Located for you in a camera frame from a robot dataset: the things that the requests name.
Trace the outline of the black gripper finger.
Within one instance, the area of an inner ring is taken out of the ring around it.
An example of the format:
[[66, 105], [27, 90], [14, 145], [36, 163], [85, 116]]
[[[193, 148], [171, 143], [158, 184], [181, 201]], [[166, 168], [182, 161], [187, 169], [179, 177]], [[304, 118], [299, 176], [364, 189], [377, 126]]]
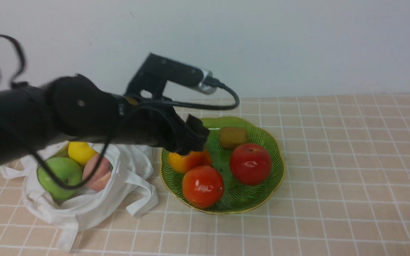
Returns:
[[190, 137], [195, 141], [206, 141], [210, 131], [203, 125], [203, 122], [195, 117], [194, 115], [189, 114], [186, 119], [186, 128]]

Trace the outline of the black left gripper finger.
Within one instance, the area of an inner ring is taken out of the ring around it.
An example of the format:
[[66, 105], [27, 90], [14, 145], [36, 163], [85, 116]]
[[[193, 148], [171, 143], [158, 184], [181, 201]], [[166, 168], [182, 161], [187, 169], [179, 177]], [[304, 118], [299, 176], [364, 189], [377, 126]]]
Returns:
[[202, 152], [205, 141], [195, 141], [187, 131], [186, 123], [175, 125], [172, 132], [168, 132], [162, 148], [179, 155], [188, 155], [191, 151]]

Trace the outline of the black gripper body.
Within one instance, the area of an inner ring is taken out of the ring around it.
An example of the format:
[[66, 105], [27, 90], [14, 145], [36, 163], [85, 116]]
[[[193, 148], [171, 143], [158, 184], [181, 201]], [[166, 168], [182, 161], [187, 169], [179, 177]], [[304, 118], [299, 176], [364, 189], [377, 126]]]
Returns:
[[118, 144], [178, 148], [183, 121], [172, 106], [148, 105], [148, 101], [124, 97], [118, 127]]

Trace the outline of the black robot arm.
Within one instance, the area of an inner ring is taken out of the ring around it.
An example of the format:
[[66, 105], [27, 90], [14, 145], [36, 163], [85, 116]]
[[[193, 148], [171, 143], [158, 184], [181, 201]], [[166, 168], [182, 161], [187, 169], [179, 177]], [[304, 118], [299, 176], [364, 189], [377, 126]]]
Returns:
[[140, 106], [103, 92], [82, 75], [41, 87], [0, 91], [0, 165], [64, 141], [146, 145], [187, 155], [202, 151], [209, 130], [172, 106]]

